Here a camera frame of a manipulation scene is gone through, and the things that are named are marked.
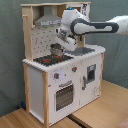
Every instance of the oven handle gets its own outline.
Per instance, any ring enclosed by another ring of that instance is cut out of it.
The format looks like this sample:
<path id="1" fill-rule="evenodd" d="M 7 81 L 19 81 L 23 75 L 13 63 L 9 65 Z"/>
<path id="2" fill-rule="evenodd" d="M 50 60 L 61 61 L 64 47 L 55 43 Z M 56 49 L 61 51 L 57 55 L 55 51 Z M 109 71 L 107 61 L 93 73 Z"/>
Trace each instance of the oven handle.
<path id="1" fill-rule="evenodd" d="M 72 80 L 68 81 L 66 84 L 61 84 L 59 85 L 59 87 L 65 87 L 65 86 L 68 86 L 72 83 Z"/>
<path id="2" fill-rule="evenodd" d="M 85 90 L 86 88 L 86 77 L 85 76 L 83 76 L 83 80 L 84 80 L 84 87 L 82 87 L 82 90 Z"/>

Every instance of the table surface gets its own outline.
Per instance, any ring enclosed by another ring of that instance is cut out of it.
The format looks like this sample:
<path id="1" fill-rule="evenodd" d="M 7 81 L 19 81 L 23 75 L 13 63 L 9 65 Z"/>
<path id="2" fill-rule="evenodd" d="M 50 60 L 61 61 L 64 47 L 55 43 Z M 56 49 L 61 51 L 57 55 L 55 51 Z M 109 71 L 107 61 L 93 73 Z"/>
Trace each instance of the table surface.
<path id="1" fill-rule="evenodd" d="M 71 114 L 87 128 L 115 128 L 128 118 L 128 89 L 102 80 L 101 97 Z"/>
<path id="2" fill-rule="evenodd" d="M 0 128 L 44 128 L 36 118 L 23 109 L 16 110 L 0 118 Z M 52 125 L 50 128 L 81 128 L 69 118 Z"/>

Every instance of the stovetop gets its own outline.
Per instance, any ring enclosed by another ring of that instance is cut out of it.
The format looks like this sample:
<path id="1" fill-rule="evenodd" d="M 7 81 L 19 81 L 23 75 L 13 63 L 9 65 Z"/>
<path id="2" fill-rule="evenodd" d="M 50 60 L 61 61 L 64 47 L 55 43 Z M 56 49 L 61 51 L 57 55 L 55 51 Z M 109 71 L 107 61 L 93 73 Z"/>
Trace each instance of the stovetop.
<path id="1" fill-rule="evenodd" d="M 67 55 L 62 55 L 62 56 L 47 55 L 34 59 L 34 62 L 40 63 L 48 67 L 54 64 L 62 63 L 70 59 L 73 59 L 73 57 Z"/>

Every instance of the wooden toy kitchen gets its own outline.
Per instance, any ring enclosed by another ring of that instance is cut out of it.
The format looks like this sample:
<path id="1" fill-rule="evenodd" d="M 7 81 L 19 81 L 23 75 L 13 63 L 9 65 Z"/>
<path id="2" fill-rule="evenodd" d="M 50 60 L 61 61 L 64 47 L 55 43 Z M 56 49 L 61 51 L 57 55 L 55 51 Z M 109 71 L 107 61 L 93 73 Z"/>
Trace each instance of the wooden toy kitchen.
<path id="1" fill-rule="evenodd" d="M 46 128 L 101 95 L 105 49 L 76 37 L 75 51 L 61 51 L 55 30 L 63 11 L 74 7 L 88 16 L 90 2 L 22 4 L 23 60 L 27 111 Z"/>

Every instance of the wall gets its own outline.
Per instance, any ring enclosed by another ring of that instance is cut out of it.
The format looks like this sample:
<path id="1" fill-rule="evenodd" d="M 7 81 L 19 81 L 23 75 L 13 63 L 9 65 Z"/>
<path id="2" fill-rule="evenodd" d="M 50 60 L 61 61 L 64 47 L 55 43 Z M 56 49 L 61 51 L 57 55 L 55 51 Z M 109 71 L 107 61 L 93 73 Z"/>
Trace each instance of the wall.
<path id="1" fill-rule="evenodd" d="M 91 1 L 91 21 L 107 21 L 128 14 L 127 0 Z M 22 60 L 24 40 L 20 4 L 60 2 L 59 0 L 0 1 L 0 116 L 16 110 L 25 101 Z M 105 47 L 103 78 L 128 88 L 128 37 L 112 34 L 86 35 L 86 43 Z"/>

